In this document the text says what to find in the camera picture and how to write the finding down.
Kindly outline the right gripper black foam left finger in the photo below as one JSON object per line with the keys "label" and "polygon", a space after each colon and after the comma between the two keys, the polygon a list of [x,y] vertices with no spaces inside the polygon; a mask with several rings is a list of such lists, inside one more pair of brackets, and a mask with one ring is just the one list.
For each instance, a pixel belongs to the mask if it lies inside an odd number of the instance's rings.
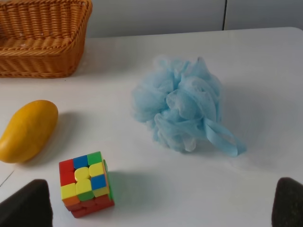
{"label": "right gripper black foam left finger", "polygon": [[0,203],[2,227],[51,227],[53,210],[46,180],[35,179]]}

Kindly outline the right gripper black foam right finger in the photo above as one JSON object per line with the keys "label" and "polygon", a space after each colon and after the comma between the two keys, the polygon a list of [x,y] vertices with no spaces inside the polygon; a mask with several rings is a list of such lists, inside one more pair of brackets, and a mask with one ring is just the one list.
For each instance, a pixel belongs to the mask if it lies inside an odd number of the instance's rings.
{"label": "right gripper black foam right finger", "polygon": [[303,185],[290,177],[282,177],[276,185],[272,208],[273,227],[303,226]]}

